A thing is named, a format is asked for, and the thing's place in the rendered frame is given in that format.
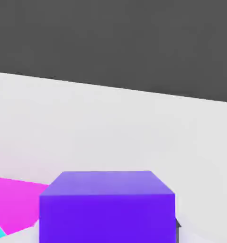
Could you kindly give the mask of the small purple cube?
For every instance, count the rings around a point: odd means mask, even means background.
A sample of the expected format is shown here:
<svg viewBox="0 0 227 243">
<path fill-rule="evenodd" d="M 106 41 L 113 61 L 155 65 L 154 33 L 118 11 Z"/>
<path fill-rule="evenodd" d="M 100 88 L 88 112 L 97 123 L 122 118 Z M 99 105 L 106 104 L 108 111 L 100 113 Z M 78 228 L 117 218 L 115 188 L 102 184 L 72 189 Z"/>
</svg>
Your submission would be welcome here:
<svg viewBox="0 0 227 243">
<path fill-rule="evenodd" d="M 63 172 L 40 195 L 39 243 L 176 243 L 175 194 L 151 171 Z"/>
</svg>

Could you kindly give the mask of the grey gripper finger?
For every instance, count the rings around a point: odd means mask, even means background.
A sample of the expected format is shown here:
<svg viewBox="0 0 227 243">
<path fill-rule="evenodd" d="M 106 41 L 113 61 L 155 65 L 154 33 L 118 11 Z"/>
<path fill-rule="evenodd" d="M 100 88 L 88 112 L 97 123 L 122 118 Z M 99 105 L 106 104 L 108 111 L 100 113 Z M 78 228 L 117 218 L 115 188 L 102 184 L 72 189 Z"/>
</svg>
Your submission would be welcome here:
<svg viewBox="0 0 227 243">
<path fill-rule="evenodd" d="M 175 243 L 179 243 L 179 229 L 182 226 L 180 225 L 177 219 L 175 219 L 175 222 L 176 222 L 176 242 Z"/>
</svg>

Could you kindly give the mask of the large magenta box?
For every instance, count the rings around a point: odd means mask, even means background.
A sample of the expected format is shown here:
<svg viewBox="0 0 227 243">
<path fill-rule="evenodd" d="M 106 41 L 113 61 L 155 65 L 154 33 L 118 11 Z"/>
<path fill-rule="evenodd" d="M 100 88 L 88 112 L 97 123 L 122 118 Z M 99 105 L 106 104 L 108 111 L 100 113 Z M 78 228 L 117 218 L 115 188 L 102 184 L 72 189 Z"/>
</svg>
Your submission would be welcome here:
<svg viewBox="0 0 227 243">
<path fill-rule="evenodd" d="M 0 178 L 0 227 L 6 235 L 32 227 L 39 219 L 40 183 Z"/>
</svg>

